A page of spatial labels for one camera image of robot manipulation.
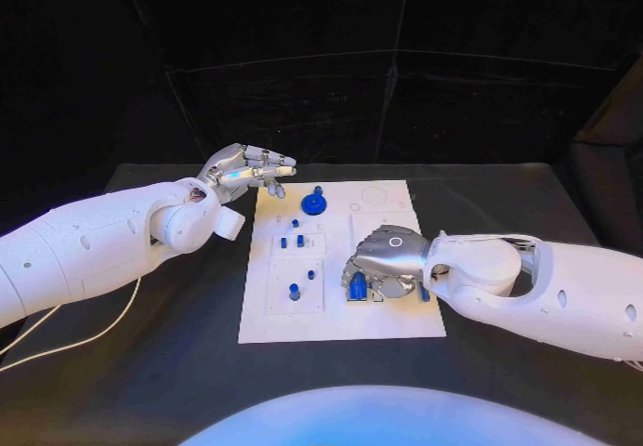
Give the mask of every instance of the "black table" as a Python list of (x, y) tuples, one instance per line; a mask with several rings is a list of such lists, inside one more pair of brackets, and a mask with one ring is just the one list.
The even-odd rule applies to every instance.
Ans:
[[(109, 190), (191, 177), (198, 165), (123, 165)], [(424, 235), (522, 232), (595, 244), (545, 164), (302, 165), (293, 181), (409, 180)], [(241, 409), (344, 385), (430, 387), (544, 416), (618, 444), (643, 441), (643, 374), (509, 334), (442, 305), (447, 338), (240, 345), (238, 321), (256, 191), (247, 217), (143, 277), (120, 325), (93, 344), (0, 374), (0, 439), (9, 443), (174, 444)], [(133, 284), (65, 306), (6, 362), (99, 333)], [(38, 317), (29, 318), (28, 325)], [(387, 422), (385, 413), (374, 416)]]

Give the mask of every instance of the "silver robotic hand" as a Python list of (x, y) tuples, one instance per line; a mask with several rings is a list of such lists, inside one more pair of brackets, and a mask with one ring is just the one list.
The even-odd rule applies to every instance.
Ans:
[(409, 228), (384, 225), (360, 243), (342, 275), (351, 288), (357, 274), (364, 274), (370, 288), (383, 297), (403, 297), (423, 280), (426, 255), (432, 243)]
[(223, 204), (236, 200), (248, 187), (267, 187), (272, 195), (285, 198), (285, 188), (276, 178), (295, 175), (295, 165), (295, 158), (237, 143), (211, 156), (198, 179), (217, 192)]

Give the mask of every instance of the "robotic hand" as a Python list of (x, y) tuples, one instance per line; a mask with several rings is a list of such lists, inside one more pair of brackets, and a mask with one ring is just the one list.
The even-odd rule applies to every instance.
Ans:
[(51, 210), (0, 238), (0, 327), (41, 309), (116, 290), (215, 232), (234, 240), (246, 217), (223, 206), (248, 187), (285, 198), (296, 161), (233, 144), (198, 177), (122, 190)]
[[(509, 296), (521, 270), (534, 288)], [(643, 359), (639, 257), (518, 234), (442, 232), (430, 242), (407, 228), (383, 226), (349, 259), (342, 285), (357, 280), (388, 298), (421, 283), (475, 321), (600, 358)]]

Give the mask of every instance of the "white board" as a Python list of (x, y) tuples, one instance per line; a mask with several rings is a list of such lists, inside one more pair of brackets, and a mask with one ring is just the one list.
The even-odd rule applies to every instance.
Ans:
[[(308, 216), (302, 199), (315, 186), (323, 188), (329, 207)], [(259, 191), (238, 343), (446, 336), (439, 302), (424, 302), (420, 290), (384, 302), (374, 302), (372, 294), (368, 301), (349, 302), (341, 285), (355, 246), (383, 224), (420, 232), (407, 182), (298, 183), (285, 189), (285, 200)], [(303, 247), (296, 244), (300, 234)], [(300, 289), (296, 301), (292, 283)]]

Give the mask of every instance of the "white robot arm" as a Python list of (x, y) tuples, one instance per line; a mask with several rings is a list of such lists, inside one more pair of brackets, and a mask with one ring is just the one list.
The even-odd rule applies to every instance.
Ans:
[(250, 186), (285, 197), (276, 177), (295, 159), (234, 144), (197, 178), (67, 204), (0, 238), (0, 327), (34, 312), (116, 290), (212, 233), (234, 240), (246, 217), (223, 206)]
[[(511, 297), (521, 270), (533, 290)], [(535, 237), (458, 235), (430, 243), (413, 230), (378, 229), (358, 246), (344, 285), (367, 281), (401, 297), (423, 283), (469, 319), (612, 360), (643, 360), (643, 259)]]

